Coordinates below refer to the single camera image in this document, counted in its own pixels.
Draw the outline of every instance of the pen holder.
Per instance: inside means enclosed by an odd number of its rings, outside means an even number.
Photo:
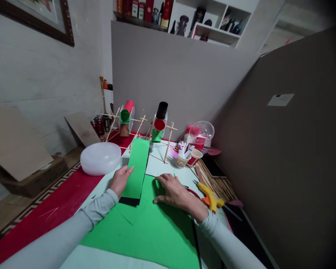
[[[180,157],[180,156],[178,155],[178,157],[177,157],[177,162],[175,163],[175,165],[176,165],[178,168],[183,168],[184,166],[187,165],[187,163],[189,162],[190,158],[191,158],[191,155],[190,155],[190,154],[189,154],[189,156],[188,156],[186,159],[184,159],[184,158],[182,158],[182,157]]]

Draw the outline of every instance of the hand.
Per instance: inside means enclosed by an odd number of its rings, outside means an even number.
[[[110,183],[109,188],[115,192],[117,197],[120,199],[122,193],[127,185],[128,177],[132,174],[134,167],[127,169],[128,166],[123,166],[122,168],[118,169]]]
[[[194,195],[190,194],[180,183],[178,177],[172,174],[162,174],[156,177],[165,188],[165,195],[157,196],[153,203],[163,202],[187,211],[199,223],[208,217],[208,210]]]

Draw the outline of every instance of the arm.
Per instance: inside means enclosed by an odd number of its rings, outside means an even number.
[[[227,268],[265,268],[258,258],[219,222],[216,215],[210,212],[198,198],[187,192],[178,177],[162,174],[156,179],[164,186],[166,195],[156,197],[153,203],[165,202],[187,211],[195,218]]]
[[[75,215],[30,243],[0,265],[1,268],[60,268],[93,227],[118,203],[133,167],[115,172],[110,188]]]

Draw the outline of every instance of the yellow glue gun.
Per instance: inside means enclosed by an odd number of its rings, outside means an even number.
[[[193,180],[197,184],[198,188],[209,198],[209,210],[214,214],[217,211],[217,207],[222,207],[224,205],[223,199],[219,198],[217,194],[204,184]]]

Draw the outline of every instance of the gray partition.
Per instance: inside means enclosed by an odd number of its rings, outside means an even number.
[[[136,118],[153,117],[168,103],[168,122],[182,138],[187,125],[212,121],[258,55],[177,35],[112,22],[115,110],[135,102]],[[147,131],[149,124],[142,126]]]
[[[261,57],[215,122],[219,165],[278,265],[336,268],[336,29]]]

